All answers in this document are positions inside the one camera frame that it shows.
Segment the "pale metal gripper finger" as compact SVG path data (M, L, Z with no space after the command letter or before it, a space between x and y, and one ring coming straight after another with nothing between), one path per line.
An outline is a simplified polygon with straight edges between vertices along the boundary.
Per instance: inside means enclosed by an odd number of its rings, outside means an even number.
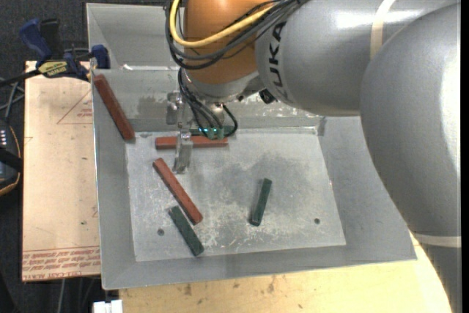
M193 150L192 135L190 132L179 132L176 137L176 150L172 171L183 174L191 164Z
M168 125L182 124L183 99L179 91L167 94L166 123Z

